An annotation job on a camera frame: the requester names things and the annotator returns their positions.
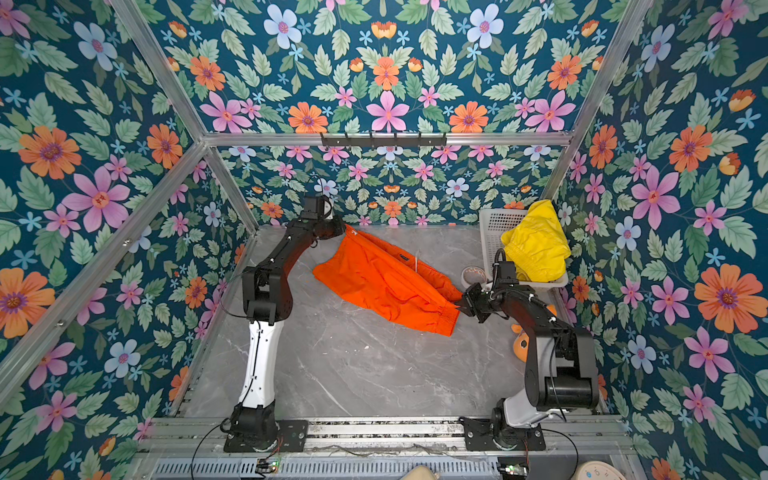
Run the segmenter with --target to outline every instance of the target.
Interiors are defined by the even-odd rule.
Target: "aluminum frame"
[[[38,322],[0,362],[0,405],[4,405],[31,375],[40,359],[53,348],[62,333],[90,301],[96,290],[120,263],[133,240],[150,224],[171,194],[192,173],[203,157],[205,146],[196,142],[157,183],[144,201],[112,234],[91,262],[69,283]]]
[[[600,71],[595,76],[587,98],[584,99],[581,110],[579,110],[576,116],[572,131],[573,139],[560,153],[560,158],[558,158],[558,163],[549,176],[547,186],[541,192],[541,198],[548,198],[550,200],[556,198],[560,184],[568,172],[568,165],[576,157],[578,149],[584,143],[584,138],[589,127],[592,125],[595,115],[598,113],[603,97],[608,93],[608,88],[611,87],[611,83],[614,77],[616,77],[616,72],[621,62],[624,61],[630,44],[637,34],[637,30],[642,26],[643,19],[653,3],[654,0],[629,0],[627,9],[624,11],[624,17],[619,22],[614,37],[611,39],[611,44],[608,45],[608,50],[605,52],[605,58]]]

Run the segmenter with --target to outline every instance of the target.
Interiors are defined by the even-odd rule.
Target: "light blue flower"
[[[35,255],[34,250],[29,250],[27,253],[24,253],[21,250],[13,250],[13,254],[16,255],[17,258],[11,262],[11,266],[21,265],[23,270],[29,268],[30,264],[38,262],[36,259],[32,258],[32,256]]]
[[[16,106],[16,108],[21,108],[22,104],[27,103],[26,98],[22,98],[22,91],[19,89],[16,89],[14,91],[11,91],[8,89],[8,87],[3,87],[2,90],[8,94],[8,97],[5,97],[5,103],[11,104]]]
[[[121,144],[119,140],[115,140],[113,144],[109,144],[110,147],[112,147],[112,150],[114,151],[114,154],[124,154],[125,153],[125,145]]]
[[[725,260],[725,256],[719,255],[719,253],[720,252],[717,249],[717,247],[714,247],[712,249],[712,253],[706,252],[704,256],[706,256],[709,259],[709,261],[707,261],[707,265],[712,265],[714,263],[716,266],[720,266],[720,262]]]
[[[163,40],[167,41],[171,45],[175,45],[178,39],[174,37],[174,33],[170,30],[160,30],[160,33],[163,34]]]
[[[462,23],[456,24],[456,30],[458,30],[458,33],[462,35],[465,34],[467,30],[469,30],[471,27],[472,26],[469,23],[467,23],[466,17],[464,17],[464,19],[462,20]]]
[[[762,117],[762,114],[752,115],[752,108],[747,108],[747,110],[744,112],[744,118],[736,119],[736,123],[741,124],[739,126],[739,131],[742,131],[745,127],[749,127],[750,130],[755,128],[755,124],[753,122],[760,117]]]
[[[35,215],[32,214],[32,212],[27,212],[27,217],[22,218],[21,220],[18,221],[18,223],[20,225],[26,225],[27,231],[31,232],[32,229],[41,228],[40,220],[42,219],[43,217],[36,217]]]
[[[81,463],[83,461],[83,459],[80,458],[81,455],[83,455],[82,450],[77,453],[74,453],[74,452],[70,453],[69,462],[64,464],[64,468],[69,468],[74,472],[74,470],[78,467],[78,463]]]

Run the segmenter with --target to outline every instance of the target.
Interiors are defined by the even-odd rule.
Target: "floral wallpaper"
[[[171,1],[152,27],[211,131],[546,132],[573,124],[626,5]]]
[[[221,151],[259,223],[286,223],[323,194],[344,221],[476,223],[481,208],[538,200],[559,147],[230,147]]]
[[[654,7],[560,191],[568,316],[655,480],[768,477],[767,12]]]
[[[152,418],[170,412],[246,242],[201,161],[0,409],[0,478],[123,478]]]
[[[105,3],[2,0],[0,34],[1,359],[190,139]]]

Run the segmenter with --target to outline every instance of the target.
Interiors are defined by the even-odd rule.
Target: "metal grate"
[[[256,473],[256,458],[197,458],[194,463],[196,480],[225,478],[260,478]],[[406,458],[285,458],[276,474],[270,478],[401,478],[419,465],[424,465],[440,478],[485,480],[498,477],[498,463],[490,459],[469,461],[459,459],[428,460],[424,457]],[[164,458],[157,464],[153,480],[190,478],[190,458]]]

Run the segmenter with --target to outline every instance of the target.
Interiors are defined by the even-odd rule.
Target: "orange flower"
[[[478,102],[469,101],[466,107],[459,105],[456,107],[455,115],[451,115],[449,123],[453,125],[451,131],[455,134],[479,134],[482,128],[488,124],[488,117],[485,114],[488,110],[483,106],[478,106]]]
[[[608,400],[608,391],[605,388],[605,377],[603,374],[598,375],[598,388],[600,389],[600,395],[603,396],[603,400]]]
[[[371,24],[371,31],[376,38],[392,38],[397,32],[397,24],[393,22],[374,22]]]
[[[221,73],[221,67],[215,62],[208,61],[207,57],[192,57],[192,66],[190,67],[192,75],[195,75],[197,83],[203,85],[211,91],[223,90],[227,79]]]
[[[688,127],[680,133],[680,138],[674,139],[670,163],[675,170],[682,172],[687,168],[692,172],[699,167],[699,162],[709,157],[710,149],[707,147],[712,144],[712,134],[704,133],[706,129],[703,125],[697,125],[694,130]]]
[[[400,67],[395,65],[395,61],[390,57],[381,57],[379,64],[373,67],[373,74],[376,76],[373,80],[384,90],[392,90],[392,87],[400,81],[397,75],[400,73]]]
[[[178,375],[174,375],[174,379],[170,381],[170,386],[173,388],[170,389],[168,392],[168,399],[170,401],[174,401],[176,399],[176,395],[179,394],[179,390],[181,390],[182,384],[184,384],[184,380],[187,378],[187,374],[190,371],[190,367],[185,366],[179,371]]]
[[[422,61],[418,58],[411,58],[408,60],[408,69],[410,71],[420,71],[422,68],[424,68],[424,65],[422,65]]]
[[[112,449],[114,449],[114,443],[116,442],[115,437],[110,437],[106,440],[104,440],[104,443],[101,444],[101,447],[98,448],[98,454],[102,457],[105,457],[112,453]]]
[[[554,90],[565,90],[568,85],[576,81],[576,75],[581,73],[581,58],[565,55],[562,61],[556,61],[552,65],[552,71],[547,75],[549,87]]]
[[[655,480],[680,480],[680,474],[673,470],[670,463],[663,458],[654,458],[654,465],[650,467],[650,473]]]
[[[152,125],[149,129],[150,137],[147,137],[147,146],[153,149],[152,158],[163,167],[170,170],[181,157],[182,150],[179,145],[179,136],[171,131],[166,124]]]
[[[45,312],[43,306],[56,300],[52,288],[43,288],[48,279],[32,272],[24,278],[20,268],[0,270],[0,329],[5,327],[5,338],[22,336]]]
[[[720,165],[718,165],[720,171],[726,175],[735,175],[739,173],[739,167],[741,167],[741,160],[739,160],[739,154],[732,152],[720,159]]]
[[[298,107],[291,107],[288,113],[291,114],[288,123],[296,128],[298,134],[324,134],[328,131],[328,119],[321,115],[316,105],[310,107],[310,104],[300,101]]]
[[[394,218],[402,213],[402,207],[397,202],[388,202],[384,207],[384,213]]]
[[[741,111],[749,107],[757,96],[751,90],[739,90],[733,94],[728,102],[731,111]]]
[[[353,58],[352,61],[349,63],[349,69],[351,71],[362,71],[362,59],[360,57]]]
[[[736,324],[741,333],[757,329],[757,321],[753,315],[765,317],[768,315],[768,300],[753,293],[763,291],[763,284],[757,281],[753,273],[741,275],[741,269],[736,265],[724,263],[720,273],[714,267],[708,268],[701,274],[704,283],[696,284],[694,296],[703,303],[699,311],[707,320],[715,319],[715,327],[725,333],[733,333]]]
[[[598,29],[598,25],[600,22],[597,20],[590,20],[589,22],[585,23],[583,27],[581,27],[581,34],[584,37],[588,37],[589,35],[592,35],[595,30]]]
[[[240,258],[243,256],[243,252],[245,251],[245,243],[241,243],[236,249],[235,249],[235,263],[240,262]]]
[[[41,177],[50,174],[52,179],[60,180],[80,164],[81,157],[75,153],[80,147],[58,128],[51,132],[44,125],[35,127],[35,135],[24,134],[18,142],[24,147],[18,151],[22,161],[32,164],[29,169]]]
[[[585,278],[580,276],[574,278],[573,293],[579,303],[584,303],[589,297],[589,285],[587,285],[587,280]]]
[[[614,148],[618,145],[615,137],[616,129],[603,125],[599,132],[592,137],[592,146],[589,147],[590,164],[592,167],[605,168],[614,157]]]
[[[280,218],[283,216],[283,208],[272,202],[264,202],[261,204],[261,211],[263,211],[269,218]]]
[[[187,27],[183,26],[181,23],[173,21],[168,24],[168,27],[178,38],[187,37]]]
[[[205,300],[205,294],[208,293],[208,287],[203,277],[193,278],[190,281],[190,285],[187,287],[187,298],[184,300],[190,308],[197,308],[202,305]]]

